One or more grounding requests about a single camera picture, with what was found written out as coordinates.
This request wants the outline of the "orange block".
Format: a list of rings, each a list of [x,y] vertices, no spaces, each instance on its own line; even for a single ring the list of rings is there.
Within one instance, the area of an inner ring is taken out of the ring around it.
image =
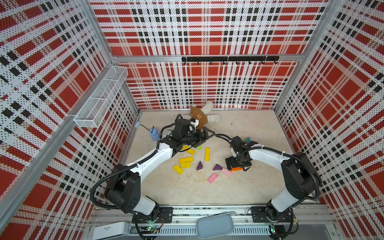
[[[234,171],[243,171],[243,170],[244,170],[243,168],[237,167],[237,168],[232,168],[230,171],[234,172]]]

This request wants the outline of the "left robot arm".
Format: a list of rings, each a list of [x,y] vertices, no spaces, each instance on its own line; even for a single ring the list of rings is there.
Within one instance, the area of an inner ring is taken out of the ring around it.
[[[199,129],[198,125],[197,119],[177,115],[160,134],[168,129],[172,132],[161,136],[151,152],[128,165],[116,165],[111,174],[95,183],[90,190],[91,202],[97,207],[132,213],[154,223],[161,216],[160,205],[142,195],[141,183],[158,166],[180,153],[183,146],[196,148],[215,136],[214,131],[207,127]]]

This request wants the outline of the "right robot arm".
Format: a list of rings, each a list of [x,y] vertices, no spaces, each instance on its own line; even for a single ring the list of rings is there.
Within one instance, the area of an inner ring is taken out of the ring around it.
[[[282,173],[285,188],[266,204],[265,215],[269,222],[279,222],[284,214],[305,200],[317,201],[320,198],[321,177],[306,154],[287,154],[255,141],[246,143],[240,137],[231,139],[224,134],[217,134],[216,137],[230,145],[233,155],[226,158],[229,171],[241,169],[246,172],[251,168],[252,161],[259,161]]]

